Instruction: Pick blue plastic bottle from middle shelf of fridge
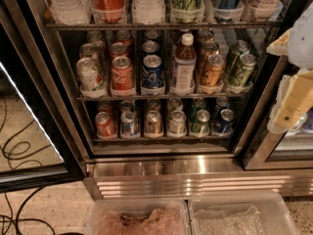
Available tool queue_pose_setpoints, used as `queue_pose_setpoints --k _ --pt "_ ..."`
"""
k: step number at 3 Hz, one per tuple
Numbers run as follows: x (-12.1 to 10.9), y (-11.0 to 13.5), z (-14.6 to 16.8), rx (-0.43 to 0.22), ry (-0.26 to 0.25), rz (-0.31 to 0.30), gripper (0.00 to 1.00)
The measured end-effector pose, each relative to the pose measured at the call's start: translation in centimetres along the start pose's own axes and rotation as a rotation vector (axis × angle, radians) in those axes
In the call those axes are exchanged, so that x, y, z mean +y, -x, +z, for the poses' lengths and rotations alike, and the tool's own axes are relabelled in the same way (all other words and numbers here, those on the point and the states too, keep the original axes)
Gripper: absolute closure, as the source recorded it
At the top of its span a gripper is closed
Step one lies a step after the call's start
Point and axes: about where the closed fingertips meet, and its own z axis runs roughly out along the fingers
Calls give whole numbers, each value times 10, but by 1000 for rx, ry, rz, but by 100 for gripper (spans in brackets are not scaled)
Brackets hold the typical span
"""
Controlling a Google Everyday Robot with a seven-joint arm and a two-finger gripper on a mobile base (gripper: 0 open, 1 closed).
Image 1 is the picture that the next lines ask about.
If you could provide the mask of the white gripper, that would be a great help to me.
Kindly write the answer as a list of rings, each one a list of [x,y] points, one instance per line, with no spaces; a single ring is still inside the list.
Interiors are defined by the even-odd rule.
[[[285,83],[282,100],[273,122],[290,129],[300,117],[313,107],[313,2],[286,30],[273,41],[266,52],[275,56],[289,56],[289,62],[301,69]]]

